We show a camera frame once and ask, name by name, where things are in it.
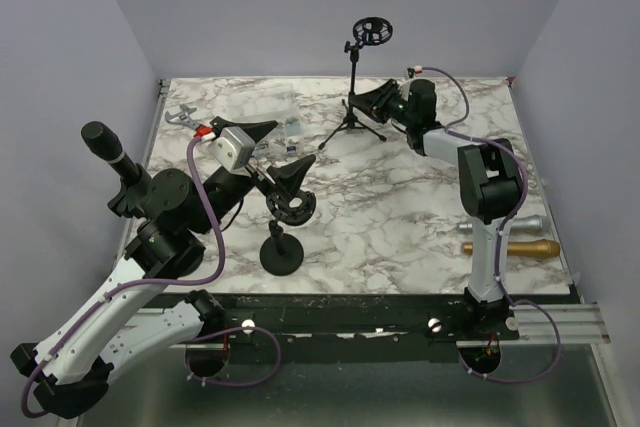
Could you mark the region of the black tripod microphone stand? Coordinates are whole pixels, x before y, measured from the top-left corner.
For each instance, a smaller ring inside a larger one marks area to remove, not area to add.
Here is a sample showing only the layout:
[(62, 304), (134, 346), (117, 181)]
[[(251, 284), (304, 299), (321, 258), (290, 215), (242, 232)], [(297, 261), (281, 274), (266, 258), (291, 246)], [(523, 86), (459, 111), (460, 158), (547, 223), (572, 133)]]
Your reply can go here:
[(387, 138), (376, 132), (373, 128), (360, 121), (354, 112), (353, 98), (356, 96), (356, 70), (360, 60), (360, 51), (364, 47), (379, 46), (387, 43), (393, 35), (392, 24), (383, 17), (365, 17), (356, 21), (352, 27), (352, 41), (347, 41), (343, 51), (349, 55), (351, 63), (350, 87), (347, 98), (342, 100), (346, 114), (342, 122), (334, 131), (319, 144), (318, 150), (323, 150), (329, 141), (339, 132), (351, 132), (355, 130), (365, 130), (375, 135), (380, 141), (386, 142)]

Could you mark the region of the silver microphone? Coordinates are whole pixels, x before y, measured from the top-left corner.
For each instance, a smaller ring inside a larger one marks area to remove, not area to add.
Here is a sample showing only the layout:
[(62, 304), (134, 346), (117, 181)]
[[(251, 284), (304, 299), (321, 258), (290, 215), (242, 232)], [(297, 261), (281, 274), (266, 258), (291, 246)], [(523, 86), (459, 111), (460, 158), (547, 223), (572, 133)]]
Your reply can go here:
[[(527, 217), (515, 218), (511, 224), (512, 232), (527, 232), (527, 233), (544, 233), (550, 229), (551, 221), (547, 216), (531, 215)], [(456, 230), (459, 232), (472, 232), (473, 223), (468, 220), (466, 222), (459, 222), (456, 225)]]

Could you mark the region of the gold microphone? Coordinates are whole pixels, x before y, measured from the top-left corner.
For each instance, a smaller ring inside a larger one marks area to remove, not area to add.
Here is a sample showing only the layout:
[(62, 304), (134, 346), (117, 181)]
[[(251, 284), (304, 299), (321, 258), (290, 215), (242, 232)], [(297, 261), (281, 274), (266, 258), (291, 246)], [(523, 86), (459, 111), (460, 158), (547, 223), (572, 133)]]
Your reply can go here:
[(507, 245), (508, 256), (549, 259), (558, 257), (560, 253), (561, 245), (556, 241), (547, 239), (530, 242), (509, 242)]

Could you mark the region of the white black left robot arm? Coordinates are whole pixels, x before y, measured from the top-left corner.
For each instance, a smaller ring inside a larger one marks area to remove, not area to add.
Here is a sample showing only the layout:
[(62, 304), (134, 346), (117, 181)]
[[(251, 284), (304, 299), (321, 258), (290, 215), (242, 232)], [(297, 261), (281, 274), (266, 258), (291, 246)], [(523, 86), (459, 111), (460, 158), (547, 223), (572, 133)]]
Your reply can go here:
[(76, 418), (138, 361), (184, 341), (227, 336), (223, 309), (195, 272), (205, 254), (201, 237), (221, 238), (221, 221), (252, 190), (261, 192), (271, 213), (259, 251), (262, 267), (275, 276), (299, 269), (303, 247), (284, 227), (303, 225), (315, 212), (315, 195), (302, 184), (316, 158), (308, 155), (266, 171), (253, 167), (256, 144), (274, 128), (272, 121), (222, 118), (198, 128), (192, 144), (206, 145), (219, 163), (202, 179), (195, 165), (150, 175), (104, 123), (83, 126), (86, 146), (120, 178), (109, 209), (139, 219), (140, 226), (108, 278), (63, 326), (13, 350), (12, 362), (27, 380), (24, 416), (32, 416), (29, 402), (36, 400), (41, 415)]

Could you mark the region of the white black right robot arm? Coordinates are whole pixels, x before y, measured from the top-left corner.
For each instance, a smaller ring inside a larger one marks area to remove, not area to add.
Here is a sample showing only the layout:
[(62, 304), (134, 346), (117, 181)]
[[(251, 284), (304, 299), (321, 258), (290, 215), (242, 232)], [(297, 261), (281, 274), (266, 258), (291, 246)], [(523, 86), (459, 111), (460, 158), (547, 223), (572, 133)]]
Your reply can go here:
[(473, 232), (460, 326), (471, 338), (485, 337), (509, 315), (503, 276), (512, 217), (524, 192), (511, 143), (469, 140), (446, 129), (437, 120), (435, 84), (426, 79), (389, 80), (362, 94), (351, 92), (348, 105), (378, 124), (399, 123), (412, 150), (457, 168), (460, 199)]

